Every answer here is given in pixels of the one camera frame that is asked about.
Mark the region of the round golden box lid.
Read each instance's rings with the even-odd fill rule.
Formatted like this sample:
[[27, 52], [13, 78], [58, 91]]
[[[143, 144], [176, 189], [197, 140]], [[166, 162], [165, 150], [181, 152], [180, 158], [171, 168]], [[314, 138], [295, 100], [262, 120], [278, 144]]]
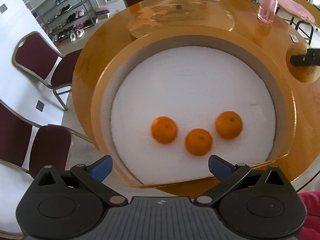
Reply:
[[156, 30], [186, 25], [232, 31], [235, 20], [218, 1], [165, 0], [140, 9], [127, 27], [133, 37], [141, 38]]

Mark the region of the small grey card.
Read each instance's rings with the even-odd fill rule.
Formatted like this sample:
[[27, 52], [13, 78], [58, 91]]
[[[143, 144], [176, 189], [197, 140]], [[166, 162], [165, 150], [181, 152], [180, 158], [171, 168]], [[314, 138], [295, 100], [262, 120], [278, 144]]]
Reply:
[[290, 34], [290, 37], [291, 37], [291, 40], [292, 40], [293, 43], [298, 43], [299, 42], [298, 38], [295, 35]]

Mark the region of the round golden box base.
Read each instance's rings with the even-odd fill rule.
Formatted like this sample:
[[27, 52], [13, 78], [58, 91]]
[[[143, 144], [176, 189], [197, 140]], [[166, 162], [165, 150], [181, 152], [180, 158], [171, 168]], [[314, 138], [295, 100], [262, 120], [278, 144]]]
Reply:
[[[225, 111], [243, 123], [232, 140], [215, 129]], [[151, 136], [159, 116], [178, 126], [170, 144]], [[289, 153], [296, 121], [293, 94], [277, 64], [244, 37], [210, 27], [156, 31], [125, 46], [101, 74], [91, 103], [99, 150], [134, 187], [208, 178], [212, 154], [233, 164], [269, 164]], [[201, 157], [185, 148], [195, 128], [213, 138]]]

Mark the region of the round side table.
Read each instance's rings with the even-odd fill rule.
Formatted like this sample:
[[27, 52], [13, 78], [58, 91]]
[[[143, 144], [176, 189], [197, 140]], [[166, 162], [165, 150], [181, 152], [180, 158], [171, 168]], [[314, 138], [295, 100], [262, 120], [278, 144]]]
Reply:
[[[315, 29], [319, 30], [319, 7], [307, 0], [278, 0], [276, 14], [279, 9], [291, 15], [290, 25], [294, 25], [296, 31], [300, 30], [304, 34], [304, 39], [310, 45]], [[311, 27], [310, 34], [307, 34], [300, 27], [301, 24]]]

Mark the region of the orange tangerine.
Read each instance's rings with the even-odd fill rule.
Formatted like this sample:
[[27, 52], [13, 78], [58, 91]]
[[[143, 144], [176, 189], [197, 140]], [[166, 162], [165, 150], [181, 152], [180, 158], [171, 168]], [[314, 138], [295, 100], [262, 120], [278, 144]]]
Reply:
[[170, 144], [178, 135], [178, 126], [171, 118], [159, 116], [153, 120], [150, 127], [151, 136], [159, 144]]
[[233, 111], [222, 112], [215, 120], [215, 129], [222, 139], [235, 139], [242, 132], [242, 119]]
[[205, 129], [192, 129], [185, 137], [185, 148], [193, 156], [206, 155], [212, 149], [212, 146], [213, 138]]

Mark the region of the yellow-red apple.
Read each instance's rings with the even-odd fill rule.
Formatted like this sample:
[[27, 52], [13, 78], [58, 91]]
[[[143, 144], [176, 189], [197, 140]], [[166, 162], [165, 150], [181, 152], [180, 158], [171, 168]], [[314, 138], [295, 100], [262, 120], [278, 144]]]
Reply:
[[319, 78], [319, 66], [293, 66], [292, 55], [305, 54], [311, 48], [307, 43], [293, 43], [286, 52], [286, 65], [291, 75], [302, 83], [313, 83]]

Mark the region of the metal shoe rack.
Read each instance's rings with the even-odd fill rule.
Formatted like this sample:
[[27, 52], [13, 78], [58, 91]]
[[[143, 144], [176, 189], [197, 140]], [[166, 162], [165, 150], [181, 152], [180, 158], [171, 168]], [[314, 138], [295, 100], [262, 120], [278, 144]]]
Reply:
[[87, 29], [107, 18], [110, 11], [98, 0], [45, 0], [36, 9], [36, 19], [48, 37], [59, 43], [77, 29]]

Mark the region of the pink cloth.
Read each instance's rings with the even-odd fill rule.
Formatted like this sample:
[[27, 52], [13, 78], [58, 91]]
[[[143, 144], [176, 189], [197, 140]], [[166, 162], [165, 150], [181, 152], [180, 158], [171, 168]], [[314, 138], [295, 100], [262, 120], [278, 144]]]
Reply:
[[312, 13], [294, 0], [278, 0], [278, 5], [294, 17], [298, 17], [309, 23], [316, 23]]

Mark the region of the red cloth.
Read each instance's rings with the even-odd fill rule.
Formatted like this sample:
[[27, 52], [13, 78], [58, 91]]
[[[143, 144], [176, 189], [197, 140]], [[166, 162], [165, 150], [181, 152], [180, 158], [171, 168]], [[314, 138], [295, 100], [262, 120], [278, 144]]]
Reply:
[[298, 237], [302, 240], [320, 240], [320, 192], [302, 192], [298, 195], [307, 211], [306, 220]]

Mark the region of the pink water bottle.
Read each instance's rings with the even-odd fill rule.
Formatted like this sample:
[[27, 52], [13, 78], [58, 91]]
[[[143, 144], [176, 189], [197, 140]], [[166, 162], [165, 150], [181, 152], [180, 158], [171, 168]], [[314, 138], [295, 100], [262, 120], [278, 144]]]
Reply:
[[278, 0], [260, 0], [257, 17], [264, 23], [272, 24], [276, 9], [278, 6]]

